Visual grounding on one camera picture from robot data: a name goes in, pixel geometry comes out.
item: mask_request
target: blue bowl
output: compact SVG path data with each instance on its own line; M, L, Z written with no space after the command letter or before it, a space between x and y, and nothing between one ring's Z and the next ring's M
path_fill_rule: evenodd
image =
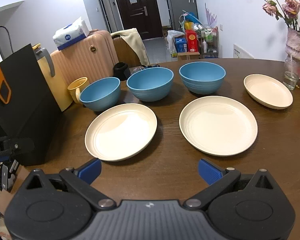
M119 100L120 80L103 78L88 85L80 95L80 101L89 109L100 112L114 106Z
M211 62L192 62L179 69L184 85L196 94L208 95L216 92L226 76L223 67Z
M134 73L127 86L141 101L154 102L169 94L173 84L173 72L163 67L153 67Z

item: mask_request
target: refrigerator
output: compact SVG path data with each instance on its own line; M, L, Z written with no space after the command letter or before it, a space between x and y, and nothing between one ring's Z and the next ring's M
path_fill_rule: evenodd
M198 18L198 9L196 0L167 0L170 14L170 24L174 30L180 30L179 17L183 14L182 10L186 12L193 12Z

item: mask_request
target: blue box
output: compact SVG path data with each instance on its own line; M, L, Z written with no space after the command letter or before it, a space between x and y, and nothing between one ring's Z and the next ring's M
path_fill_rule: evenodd
M187 52L187 41L185 38L175 38L177 52Z

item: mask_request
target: brown door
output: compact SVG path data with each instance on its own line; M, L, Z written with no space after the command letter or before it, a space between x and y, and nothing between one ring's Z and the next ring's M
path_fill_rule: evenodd
M141 38L162 37L157 0L117 0L124 29L137 28Z

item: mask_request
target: water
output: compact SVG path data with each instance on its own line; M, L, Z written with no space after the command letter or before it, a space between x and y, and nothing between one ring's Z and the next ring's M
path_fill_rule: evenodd
M283 84L289 89L294 90L299 77L289 71L285 72Z

